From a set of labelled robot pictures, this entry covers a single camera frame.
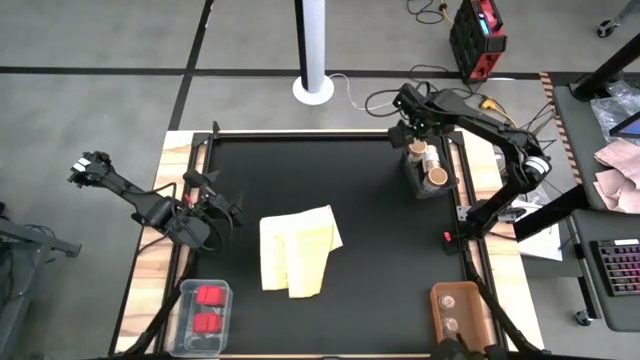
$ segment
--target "pole base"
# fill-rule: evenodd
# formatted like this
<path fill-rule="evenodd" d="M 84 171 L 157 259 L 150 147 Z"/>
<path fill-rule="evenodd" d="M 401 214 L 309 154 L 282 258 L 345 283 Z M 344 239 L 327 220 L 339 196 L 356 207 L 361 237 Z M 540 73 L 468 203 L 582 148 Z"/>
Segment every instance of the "pole base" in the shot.
<path fill-rule="evenodd" d="M 293 96 L 306 105 L 324 104 L 333 96 L 333 81 L 328 76 L 324 77 L 322 87 L 317 93 L 310 93 L 302 87 L 302 78 L 299 77 L 293 83 Z"/>

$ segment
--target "gray carpet floor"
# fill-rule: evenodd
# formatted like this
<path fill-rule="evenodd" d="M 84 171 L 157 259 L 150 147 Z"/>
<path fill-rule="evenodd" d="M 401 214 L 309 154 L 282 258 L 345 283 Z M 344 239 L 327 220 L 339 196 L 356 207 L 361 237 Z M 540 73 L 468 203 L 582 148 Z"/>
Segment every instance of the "gray carpet floor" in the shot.
<path fill-rule="evenodd" d="M 610 38 L 595 36 L 595 25 L 619 11 L 623 0 L 495 1 L 510 36 L 496 71 L 591 71 L 640 31 L 638 15 Z M 203 4 L 6 0 L 0 3 L 0 66 L 184 68 Z M 452 0 L 449 8 L 454 12 L 459 4 Z M 408 70 L 419 63 L 455 69 L 448 26 L 416 23 L 404 1 L 327 0 L 327 24 L 328 69 Z M 197 67 L 296 69 L 296 49 L 291 1 L 216 0 Z M 640 61 L 627 70 L 640 71 Z M 383 128 L 397 121 L 353 109 L 342 78 L 334 79 L 328 103 L 303 106 L 291 96 L 293 80 L 196 77 L 180 129 L 208 129 L 213 120 L 225 129 Z M 369 93 L 403 82 L 351 79 L 351 92 L 362 106 Z M 458 80 L 433 82 L 461 86 Z M 47 225 L 83 244 L 77 259 L 48 265 L 17 359 L 106 355 L 140 228 L 123 201 L 65 180 L 83 151 L 103 150 L 121 174 L 151 186 L 180 83 L 180 76 L 0 74 L 0 201 L 14 221 Z M 547 102 L 533 80 L 492 80 L 479 91 L 520 124 Z M 558 138 L 555 125 L 540 138 Z M 554 166 L 549 181 L 570 189 L 574 180 L 562 145 L 548 152 Z M 638 358 L 640 335 L 614 333 L 602 321 L 578 327 L 567 315 L 584 307 L 574 279 L 532 278 L 530 285 L 548 349 Z"/>

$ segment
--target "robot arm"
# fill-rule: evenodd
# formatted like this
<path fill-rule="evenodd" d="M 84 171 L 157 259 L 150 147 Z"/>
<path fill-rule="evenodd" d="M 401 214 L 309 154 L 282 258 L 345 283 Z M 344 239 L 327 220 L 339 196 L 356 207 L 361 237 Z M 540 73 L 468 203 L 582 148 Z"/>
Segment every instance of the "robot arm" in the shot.
<path fill-rule="evenodd" d="M 143 226 L 153 229 L 169 237 L 177 244 L 187 245 L 192 249 L 220 250 L 224 243 L 217 229 L 219 220 L 229 222 L 231 232 L 233 225 L 241 225 L 242 214 L 239 206 L 226 201 L 220 194 L 213 193 L 210 182 L 201 174 L 189 172 L 185 174 L 187 182 L 199 182 L 201 197 L 192 207 L 175 198 L 176 184 L 172 196 L 161 196 L 155 191 L 143 191 L 135 184 L 120 176 L 108 154 L 95 151 L 85 152 L 71 167 L 68 181 L 78 187 L 93 186 L 108 189 L 135 208 L 131 218 Z"/>
<path fill-rule="evenodd" d="M 533 134 L 513 129 L 467 106 L 451 90 L 424 96 L 412 85 L 404 84 L 393 104 L 408 117 L 389 129 L 393 147 L 408 145 L 414 138 L 444 136 L 460 126 L 502 150 L 507 183 L 490 199 L 479 200 L 468 209 L 465 235 L 470 239 L 483 238 L 518 195 L 533 191 L 551 171 Z"/>

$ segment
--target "paper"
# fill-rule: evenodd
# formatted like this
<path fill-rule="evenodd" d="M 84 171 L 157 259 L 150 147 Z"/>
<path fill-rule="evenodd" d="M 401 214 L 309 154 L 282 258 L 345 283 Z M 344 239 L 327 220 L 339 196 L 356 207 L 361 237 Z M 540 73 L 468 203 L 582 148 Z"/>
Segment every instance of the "paper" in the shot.
<path fill-rule="evenodd" d="M 526 211 L 526 213 L 518 218 L 518 220 L 541 208 L 540 205 L 520 200 L 514 200 L 511 205 L 513 207 L 521 207 Z M 562 250 L 560 249 L 560 245 L 560 230 L 558 228 L 558 224 L 554 224 L 518 243 L 521 254 L 556 261 L 562 261 Z"/>

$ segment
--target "black table surface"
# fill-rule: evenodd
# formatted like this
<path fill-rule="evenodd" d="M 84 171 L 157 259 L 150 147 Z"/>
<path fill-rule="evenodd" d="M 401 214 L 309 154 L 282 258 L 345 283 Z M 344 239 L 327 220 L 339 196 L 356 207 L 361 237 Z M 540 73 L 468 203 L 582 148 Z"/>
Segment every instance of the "black table surface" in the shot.
<path fill-rule="evenodd" d="M 607 146 L 607 142 L 602 134 L 598 119 L 591 109 L 591 103 L 576 100 L 568 86 L 555 87 L 553 97 L 580 171 L 589 205 L 595 210 L 607 210 L 593 186 L 596 181 L 596 173 L 607 170 L 595 160 L 593 154 Z"/>
<path fill-rule="evenodd" d="M 443 253 L 454 230 L 449 195 L 416 200 L 386 141 L 223 142 L 215 189 L 246 190 L 249 222 L 221 254 L 202 254 L 196 278 L 234 292 L 228 354 L 427 353 L 435 345 L 429 291 L 464 280 Z M 262 291 L 259 221 L 331 205 L 344 246 L 329 254 L 322 291 L 289 299 Z"/>
<path fill-rule="evenodd" d="M 613 212 L 576 210 L 571 218 L 607 326 L 614 331 L 640 331 L 640 295 L 609 296 L 589 245 L 591 241 L 640 238 L 638 217 Z"/>

